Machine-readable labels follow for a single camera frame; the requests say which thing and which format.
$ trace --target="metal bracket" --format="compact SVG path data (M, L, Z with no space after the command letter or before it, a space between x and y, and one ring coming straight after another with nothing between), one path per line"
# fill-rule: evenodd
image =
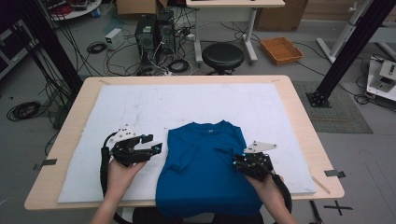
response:
M248 148L244 149L244 153L258 153L276 148L276 144L256 142L254 141Z

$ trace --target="floor mat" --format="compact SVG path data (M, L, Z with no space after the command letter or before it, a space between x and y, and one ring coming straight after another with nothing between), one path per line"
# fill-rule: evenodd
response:
M318 133L373 133L347 92L337 86L329 98L331 108L312 107L307 92L314 92L320 82L293 81L308 117Z

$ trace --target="white desk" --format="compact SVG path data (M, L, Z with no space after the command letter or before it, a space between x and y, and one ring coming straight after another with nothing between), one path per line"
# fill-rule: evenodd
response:
M324 171L332 170L332 164L306 115L304 107L285 76L229 76L229 77L90 77L85 80L78 98L73 104L64 126L56 139L48 160L56 164L44 166L25 202L28 210L97 207L100 203L58 203L64 185L69 162L78 146L87 120L95 106L98 93L105 85L174 85L205 83L273 83L285 107L290 125L304 154L317 192L293 195L293 200L334 199L344 196L344 190L336 176L327 177ZM120 206L155 206L155 201L123 202Z
M251 8L249 17L248 17L248 28L247 33L243 35L244 45L247 48L248 57L251 63L255 63L258 61L256 53L250 42L251 32L254 26L254 20L256 18L257 7L283 7L285 6L285 2L282 0L216 0L216 1L186 1L188 7L194 7L198 9L204 8L215 8L215 12L218 15L218 21L225 21L222 17L223 14L227 14L231 17L232 21L236 21L233 19L234 14L230 12L230 8ZM195 39L194 39L194 48L195 48L195 60L198 63L203 61L202 59L202 50L201 50L201 42L199 38L199 20L201 19L200 10L195 11Z

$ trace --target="computer tower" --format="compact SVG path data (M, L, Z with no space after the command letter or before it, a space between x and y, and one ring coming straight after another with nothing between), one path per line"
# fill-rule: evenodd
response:
M173 54L176 52L174 11L162 11L157 19L163 42L162 53Z
M161 46L159 46L161 39L157 16L155 14L141 15L134 36L136 38L141 64L157 64L161 55Z

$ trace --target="black stool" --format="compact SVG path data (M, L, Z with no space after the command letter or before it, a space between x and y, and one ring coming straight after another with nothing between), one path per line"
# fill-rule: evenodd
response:
M202 52L204 63L215 69L207 75L219 74L230 75L226 70L234 71L245 60L244 52L231 44L213 44Z

